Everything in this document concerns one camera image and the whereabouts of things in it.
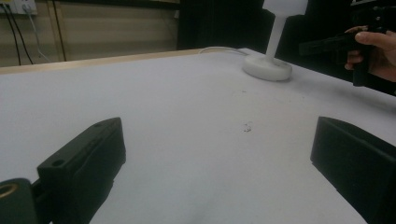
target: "white table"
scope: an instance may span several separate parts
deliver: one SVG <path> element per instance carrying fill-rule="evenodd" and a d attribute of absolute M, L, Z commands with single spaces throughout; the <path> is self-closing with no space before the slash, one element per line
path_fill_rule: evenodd
<path fill-rule="evenodd" d="M 318 116 L 396 145 L 396 98 L 293 66 L 267 82 L 232 52 L 0 76 L 0 180 L 121 117 L 127 162 L 92 223 L 362 224 L 309 160 Z"/>

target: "beige wall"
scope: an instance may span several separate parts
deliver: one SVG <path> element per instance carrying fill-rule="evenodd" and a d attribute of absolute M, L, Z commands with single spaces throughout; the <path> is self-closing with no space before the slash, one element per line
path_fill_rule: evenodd
<path fill-rule="evenodd" d="M 41 49 L 52 62 L 176 49 L 177 20 L 173 10 L 64 2 L 53 5 L 42 0 L 36 5 L 38 15 L 34 21 Z M 16 20 L 34 63 L 45 63 L 38 56 L 28 17 L 19 15 Z M 4 14 L 0 15 L 0 36 L 0 66 L 18 65 L 13 35 Z M 22 64 L 29 64 L 22 45 L 19 46 Z"/>

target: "person's hand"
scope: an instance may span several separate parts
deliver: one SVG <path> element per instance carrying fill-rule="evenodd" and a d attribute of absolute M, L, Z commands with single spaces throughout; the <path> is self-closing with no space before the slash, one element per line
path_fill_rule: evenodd
<path fill-rule="evenodd" d="M 352 28 L 347 32 L 357 29 L 362 30 L 364 27 Z M 396 33 L 391 31 L 387 31 L 386 34 L 359 32 L 355 35 L 355 39 L 361 44 L 375 46 L 370 55 L 369 73 L 396 82 Z M 361 53 L 358 50 L 352 50 L 348 53 L 345 68 L 353 70 L 353 65 L 362 60 Z"/>

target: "power cord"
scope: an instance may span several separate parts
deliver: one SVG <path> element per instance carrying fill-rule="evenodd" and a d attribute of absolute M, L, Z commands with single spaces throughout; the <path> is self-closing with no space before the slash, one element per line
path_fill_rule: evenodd
<path fill-rule="evenodd" d="M 40 40 L 38 38 L 37 29 L 35 28 L 35 23 L 33 22 L 33 19 L 32 19 L 32 9 L 30 8 L 30 6 L 26 6 L 26 5 L 23 5 L 22 9 L 23 9 L 23 11 L 25 11 L 27 16 L 29 17 L 30 23 L 32 23 L 33 31 L 35 32 L 35 41 L 37 43 L 38 54 L 41 57 L 43 57 L 48 63 L 51 63 L 51 60 L 41 51 Z"/>
<path fill-rule="evenodd" d="M 4 9 L 4 11 L 6 12 L 9 27 L 11 27 L 12 34 L 14 35 L 15 48 L 17 49 L 17 54 L 18 54 L 18 62 L 19 62 L 19 65 L 21 65 L 21 55 L 20 55 L 20 49 L 18 48 L 17 36 L 15 35 L 15 31 L 14 31 L 14 27 L 12 26 L 11 19 L 8 16 L 8 11 L 6 10 L 7 6 L 5 3 L 3 3 L 3 5 L 0 5 L 0 7 L 2 7 Z"/>
<path fill-rule="evenodd" d="M 32 61 L 32 59 L 30 58 L 29 52 L 27 51 L 27 48 L 26 48 L 26 45 L 25 45 L 25 43 L 24 43 L 24 39 L 23 39 L 21 30 L 20 30 L 20 27 L 18 26 L 17 22 L 15 21 L 14 15 L 12 14 L 12 11 L 11 11 L 11 10 L 9 11 L 9 14 L 11 15 L 11 19 L 14 21 L 15 26 L 17 27 L 18 33 L 20 34 L 21 41 L 22 41 L 22 44 L 23 44 L 23 48 L 24 48 L 24 51 L 25 51 L 25 53 L 26 53 L 26 55 L 27 55 L 27 58 L 29 59 L 29 61 L 30 61 L 31 64 L 34 64 L 33 61 Z"/>
<path fill-rule="evenodd" d="M 240 53 L 240 54 L 245 55 L 245 56 L 248 55 L 248 53 L 246 53 L 246 52 L 244 52 L 244 51 L 242 51 L 242 50 L 240 50 L 240 49 L 233 49 L 233 48 L 227 48 L 227 47 L 209 47 L 209 48 L 201 49 L 201 50 L 198 52 L 198 54 L 201 54 L 201 53 L 203 53 L 204 51 L 207 51 L 207 50 L 210 50 L 210 49 L 231 50 L 231 51 L 235 51 L 235 52 Z"/>

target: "white lamp base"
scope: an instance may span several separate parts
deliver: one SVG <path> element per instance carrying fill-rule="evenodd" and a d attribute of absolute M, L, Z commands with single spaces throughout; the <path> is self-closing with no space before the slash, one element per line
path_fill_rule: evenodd
<path fill-rule="evenodd" d="M 286 80 L 291 74 L 291 65 L 274 58 L 257 58 L 248 55 L 243 70 L 253 77 L 268 81 Z"/>

